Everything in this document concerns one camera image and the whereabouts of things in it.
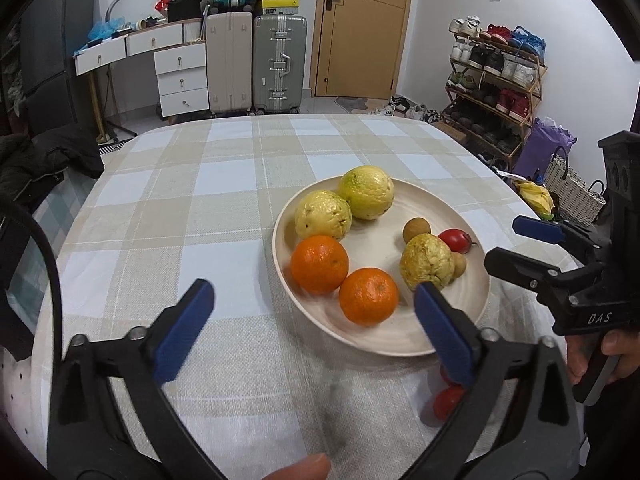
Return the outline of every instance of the wooden door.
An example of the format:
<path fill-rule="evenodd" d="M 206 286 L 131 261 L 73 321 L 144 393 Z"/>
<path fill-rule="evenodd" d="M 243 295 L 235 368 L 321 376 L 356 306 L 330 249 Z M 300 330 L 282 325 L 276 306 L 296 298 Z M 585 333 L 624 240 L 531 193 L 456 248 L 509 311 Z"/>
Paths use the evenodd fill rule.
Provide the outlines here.
<path fill-rule="evenodd" d="M 407 0 L 324 0 L 318 96 L 387 99 Z"/>

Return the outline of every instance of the woven basket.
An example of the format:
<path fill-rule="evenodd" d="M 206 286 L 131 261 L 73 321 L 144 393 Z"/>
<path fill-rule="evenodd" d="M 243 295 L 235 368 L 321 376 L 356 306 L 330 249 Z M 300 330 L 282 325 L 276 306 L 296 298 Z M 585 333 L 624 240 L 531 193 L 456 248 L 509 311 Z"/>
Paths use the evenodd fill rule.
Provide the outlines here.
<path fill-rule="evenodd" d="M 564 152 L 564 158 L 558 155 L 560 150 Z M 600 194 L 591 191 L 597 182 L 602 184 Z M 605 187 L 603 181 L 596 180 L 587 188 L 580 176 L 569 166 L 566 150 L 562 146 L 556 149 L 546 169 L 545 187 L 560 197 L 559 209 L 564 216 L 585 225 L 590 225 L 605 205 L 602 197 Z"/>

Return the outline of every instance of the yellow-green fruit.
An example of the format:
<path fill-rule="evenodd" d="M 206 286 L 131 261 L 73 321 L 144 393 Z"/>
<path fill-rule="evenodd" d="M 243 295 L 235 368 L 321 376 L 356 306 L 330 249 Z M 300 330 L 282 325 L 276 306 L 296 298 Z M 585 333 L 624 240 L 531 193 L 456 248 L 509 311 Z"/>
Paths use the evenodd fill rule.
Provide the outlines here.
<path fill-rule="evenodd" d="M 402 230 L 402 239 L 404 239 L 404 243 L 407 244 L 412 238 L 423 234 L 431 234 L 429 222 L 424 218 L 412 218 L 406 223 Z"/>
<path fill-rule="evenodd" d="M 456 280 L 465 273 L 466 258 L 460 253 L 451 253 L 453 256 L 453 279 Z"/>
<path fill-rule="evenodd" d="M 373 220 L 391 208 L 394 183 L 380 168 L 360 166 L 341 178 L 338 194 L 349 203 L 353 216 Z"/>
<path fill-rule="evenodd" d="M 294 222 L 302 240 L 316 235 L 342 240 L 351 229 L 351 209 L 333 191 L 313 191 L 300 200 Z"/>
<path fill-rule="evenodd" d="M 451 249 L 430 234 L 417 235 L 409 240 L 400 258 L 400 275 L 411 290 L 422 282 L 431 282 L 442 289 L 453 279 L 453 271 Z"/>

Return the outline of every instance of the screw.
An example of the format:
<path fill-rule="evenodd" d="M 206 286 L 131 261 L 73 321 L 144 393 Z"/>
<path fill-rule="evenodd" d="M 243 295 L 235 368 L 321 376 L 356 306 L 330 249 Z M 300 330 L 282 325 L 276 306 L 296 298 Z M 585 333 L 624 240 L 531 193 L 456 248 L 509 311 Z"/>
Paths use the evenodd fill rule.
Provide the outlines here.
<path fill-rule="evenodd" d="M 71 338 L 71 346 L 82 346 L 86 342 L 87 339 L 84 334 L 76 334 Z"/>
<path fill-rule="evenodd" d="M 136 326 L 129 330 L 129 339 L 132 341 L 138 341 L 144 339 L 146 335 L 146 328 L 143 326 Z"/>
<path fill-rule="evenodd" d="M 547 348 L 555 348 L 556 347 L 556 340 L 553 339 L 549 335 L 545 335 L 540 341 L 542 341 L 542 344 L 544 346 L 546 346 Z"/>
<path fill-rule="evenodd" d="M 483 328 L 480 331 L 480 337 L 485 341 L 496 342 L 500 339 L 500 334 L 498 334 L 493 328 Z"/>

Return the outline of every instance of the silver suitcase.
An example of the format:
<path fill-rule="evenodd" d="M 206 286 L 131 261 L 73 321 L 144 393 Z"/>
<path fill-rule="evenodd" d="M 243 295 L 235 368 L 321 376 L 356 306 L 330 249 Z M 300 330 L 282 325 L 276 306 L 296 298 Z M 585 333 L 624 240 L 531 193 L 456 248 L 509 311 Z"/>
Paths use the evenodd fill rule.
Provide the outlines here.
<path fill-rule="evenodd" d="M 258 115 L 300 113 L 306 19 L 259 16 L 254 21 L 254 107 Z"/>
<path fill-rule="evenodd" d="M 207 18 L 207 84 L 212 114 L 251 109 L 253 20 L 250 12 Z"/>

